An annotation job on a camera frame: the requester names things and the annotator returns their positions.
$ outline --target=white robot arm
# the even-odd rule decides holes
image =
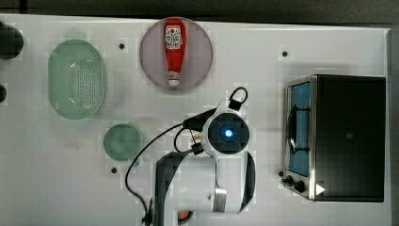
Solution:
[[[202,132],[209,155],[169,153],[155,165],[154,226],[177,226],[182,210],[239,213],[255,187],[255,167],[248,152],[246,110],[232,98],[183,123]]]

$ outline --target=white table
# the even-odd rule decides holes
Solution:
[[[0,225],[139,225],[141,204],[124,188],[126,163],[104,151],[106,130],[130,121],[149,141],[238,86],[249,91],[256,196],[240,215],[197,213],[189,225],[391,225],[388,140],[383,203],[308,202],[278,177],[285,83],[314,73],[387,76],[387,29],[199,23],[213,43],[214,64],[203,84],[176,95],[140,67],[139,44],[154,20],[1,14],[0,21],[22,30],[26,41],[21,55],[0,61],[8,90],[0,104]],[[86,121],[63,119],[48,100],[48,58],[67,31],[87,33],[107,68],[105,104]],[[172,150],[172,139],[155,142],[132,174],[146,200],[152,165]],[[122,173],[110,173],[113,166]]]

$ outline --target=black oven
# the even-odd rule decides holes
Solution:
[[[285,187],[311,201],[384,201],[384,77],[296,80],[287,85],[284,112]]]

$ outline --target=red ketchup bottle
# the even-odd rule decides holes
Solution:
[[[164,25],[164,37],[168,61],[168,82],[171,87],[177,87],[187,40],[183,21],[178,18],[167,19]]]

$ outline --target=bottle label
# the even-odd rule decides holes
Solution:
[[[176,73],[174,71],[169,71],[168,72],[168,79],[169,80],[179,80],[179,78],[180,78],[180,74],[179,73]]]
[[[182,33],[178,25],[167,26],[165,43],[167,44],[167,48],[170,50],[180,49],[180,45],[183,44],[183,40]]]

